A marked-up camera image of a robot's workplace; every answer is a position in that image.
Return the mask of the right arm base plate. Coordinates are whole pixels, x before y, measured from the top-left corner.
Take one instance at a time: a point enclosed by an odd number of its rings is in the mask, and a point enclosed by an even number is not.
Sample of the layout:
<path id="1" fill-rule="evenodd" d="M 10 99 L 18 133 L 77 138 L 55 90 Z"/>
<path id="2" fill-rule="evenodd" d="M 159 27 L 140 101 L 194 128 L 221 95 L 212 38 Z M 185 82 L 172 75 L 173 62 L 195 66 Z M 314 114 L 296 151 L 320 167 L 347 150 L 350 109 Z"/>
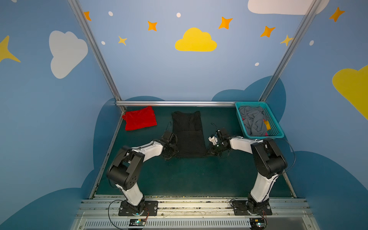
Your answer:
<path id="1" fill-rule="evenodd" d="M 230 200 L 230 206 L 234 210 L 236 216 L 245 215 L 272 215 L 272 210 L 269 205 L 269 199 L 264 202 L 255 202 L 253 200 Z"/>

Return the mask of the black printed t shirt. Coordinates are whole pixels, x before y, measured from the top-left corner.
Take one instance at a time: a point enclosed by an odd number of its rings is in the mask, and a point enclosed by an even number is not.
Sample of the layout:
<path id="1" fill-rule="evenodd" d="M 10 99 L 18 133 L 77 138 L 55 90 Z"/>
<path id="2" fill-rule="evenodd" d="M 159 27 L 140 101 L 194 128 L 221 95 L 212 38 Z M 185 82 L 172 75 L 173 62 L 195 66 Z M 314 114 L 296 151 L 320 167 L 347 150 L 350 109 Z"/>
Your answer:
<path id="1" fill-rule="evenodd" d="M 178 158 L 201 158 L 207 153 L 201 113 L 172 113 L 173 133 L 177 136 Z"/>

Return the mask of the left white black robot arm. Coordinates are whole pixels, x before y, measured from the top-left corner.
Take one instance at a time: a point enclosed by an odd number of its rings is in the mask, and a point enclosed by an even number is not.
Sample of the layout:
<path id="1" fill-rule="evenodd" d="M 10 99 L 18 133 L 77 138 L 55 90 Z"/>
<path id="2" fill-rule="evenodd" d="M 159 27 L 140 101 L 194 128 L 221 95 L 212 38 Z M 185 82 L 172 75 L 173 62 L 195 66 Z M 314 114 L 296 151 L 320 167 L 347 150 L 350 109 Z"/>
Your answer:
<path id="1" fill-rule="evenodd" d="M 153 140 L 148 144 L 130 148 L 123 146 L 110 165 L 106 176 L 126 198 L 133 213 L 141 213 L 144 195 L 137 184 L 144 163 L 151 158 L 163 156 L 170 159 L 178 153 L 175 141 Z"/>

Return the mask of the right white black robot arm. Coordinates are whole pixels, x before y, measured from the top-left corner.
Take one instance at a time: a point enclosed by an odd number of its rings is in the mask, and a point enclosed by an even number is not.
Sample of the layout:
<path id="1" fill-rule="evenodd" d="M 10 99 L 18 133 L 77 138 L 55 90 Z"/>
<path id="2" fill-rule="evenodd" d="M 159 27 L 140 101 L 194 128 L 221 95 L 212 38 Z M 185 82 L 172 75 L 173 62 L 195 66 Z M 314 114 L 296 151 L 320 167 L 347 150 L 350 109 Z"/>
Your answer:
<path id="1" fill-rule="evenodd" d="M 274 139 L 251 140 L 243 137 L 209 137 L 209 154 L 221 155 L 227 150 L 240 150 L 253 156 L 257 169 L 255 185 L 248 195 L 248 210 L 267 206 L 269 194 L 288 163 Z"/>

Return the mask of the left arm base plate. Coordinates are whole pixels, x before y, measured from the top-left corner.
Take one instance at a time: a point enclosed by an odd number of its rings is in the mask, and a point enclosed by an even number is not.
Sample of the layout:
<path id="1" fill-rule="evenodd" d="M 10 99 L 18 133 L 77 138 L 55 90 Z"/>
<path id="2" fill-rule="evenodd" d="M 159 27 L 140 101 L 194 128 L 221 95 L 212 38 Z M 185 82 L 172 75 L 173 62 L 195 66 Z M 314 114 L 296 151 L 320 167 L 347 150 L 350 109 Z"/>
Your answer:
<path id="1" fill-rule="evenodd" d="M 127 201 L 120 204 L 119 216 L 157 216 L 158 201 L 141 201 L 137 206 L 133 206 Z"/>

